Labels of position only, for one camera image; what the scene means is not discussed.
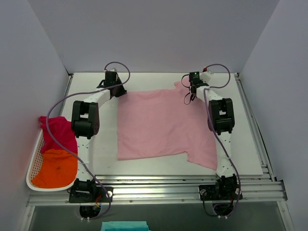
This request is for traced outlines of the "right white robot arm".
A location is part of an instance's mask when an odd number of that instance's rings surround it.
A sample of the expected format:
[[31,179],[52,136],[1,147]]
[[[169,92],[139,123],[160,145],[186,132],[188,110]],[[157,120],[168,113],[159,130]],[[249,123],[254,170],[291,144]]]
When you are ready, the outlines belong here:
[[231,133],[235,118],[232,99],[218,95],[209,86],[212,76],[213,73],[208,70],[190,72],[188,81],[191,99],[198,98],[205,102],[208,127],[216,138],[218,164],[214,194],[223,199],[238,188],[237,170],[231,160]]

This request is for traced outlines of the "pink t-shirt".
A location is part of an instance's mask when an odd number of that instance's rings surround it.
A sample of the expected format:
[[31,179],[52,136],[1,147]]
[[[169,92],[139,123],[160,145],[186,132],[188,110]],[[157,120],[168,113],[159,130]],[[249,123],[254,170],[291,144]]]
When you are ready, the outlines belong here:
[[207,125],[205,103],[184,103],[188,83],[173,89],[133,91],[117,108],[118,160],[187,154],[187,161],[216,169],[216,139]]

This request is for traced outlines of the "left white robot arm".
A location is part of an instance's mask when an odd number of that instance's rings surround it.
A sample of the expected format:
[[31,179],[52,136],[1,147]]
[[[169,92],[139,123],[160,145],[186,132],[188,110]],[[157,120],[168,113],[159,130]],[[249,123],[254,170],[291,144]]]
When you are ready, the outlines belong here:
[[96,92],[82,101],[74,101],[71,125],[77,141],[78,161],[76,178],[80,181],[93,180],[92,170],[95,136],[100,129],[100,107],[113,97],[127,93],[115,68],[105,70],[105,77],[96,88]]

